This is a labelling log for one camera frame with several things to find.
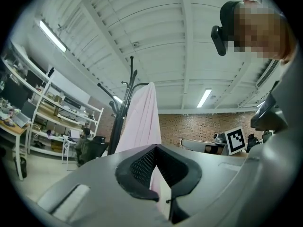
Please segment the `black coat rack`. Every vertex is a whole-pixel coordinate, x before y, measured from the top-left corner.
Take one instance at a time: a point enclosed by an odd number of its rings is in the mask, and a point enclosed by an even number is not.
[[[120,136],[121,136],[123,122],[124,122],[125,116],[127,115],[127,111],[128,111],[129,104],[131,102],[131,99],[132,99],[132,96],[134,93],[134,89],[138,86],[148,85],[148,83],[139,83],[134,86],[134,80],[138,74],[138,71],[135,70],[133,72],[133,67],[134,67],[133,60],[134,60],[134,57],[131,56],[131,76],[129,79],[129,83],[127,83],[125,81],[121,82],[122,84],[126,84],[126,93],[125,93],[125,96],[124,96],[124,99],[123,99],[123,102],[122,102],[120,108],[118,106],[117,101],[114,99],[114,96],[109,91],[107,91],[100,83],[98,83],[98,87],[102,88],[102,90],[105,91],[106,94],[109,95],[113,99],[113,101],[109,102],[109,105],[111,106],[111,108],[114,111],[114,114],[116,115],[112,133],[110,135],[109,146],[108,146],[108,155],[112,155],[116,151],[116,148],[119,143]]]

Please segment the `ceiling light fixture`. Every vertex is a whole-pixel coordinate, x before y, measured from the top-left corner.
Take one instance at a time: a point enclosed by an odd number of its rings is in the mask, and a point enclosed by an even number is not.
[[[201,101],[199,102],[197,108],[200,108],[202,107],[202,105],[205,103],[205,101],[207,100],[208,96],[210,95],[210,93],[212,92],[211,89],[206,89],[202,98],[201,98]]]
[[[119,103],[122,103],[123,101],[120,99],[120,98],[118,98],[117,96],[114,96],[114,99],[116,100],[116,101],[118,101]]]
[[[265,101],[263,101],[262,103],[260,103],[259,105],[257,105],[257,107],[260,107],[262,104],[264,104]]]
[[[60,50],[66,52],[66,47],[42,20],[40,20],[39,26],[44,33],[46,33],[46,35],[59,47]]]

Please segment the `computer monitor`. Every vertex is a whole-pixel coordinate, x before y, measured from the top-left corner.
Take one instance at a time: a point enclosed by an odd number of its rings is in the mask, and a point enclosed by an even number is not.
[[[29,117],[30,119],[32,119],[35,109],[36,106],[34,104],[30,103],[29,101],[26,101],[21,109],[21,112],[25,114],[27,117]]]
[[[22,86],[19,86],[12,79],[8,78],[0,96],[8,100],[12,106],[20,109],[27,100],[28,92]]]

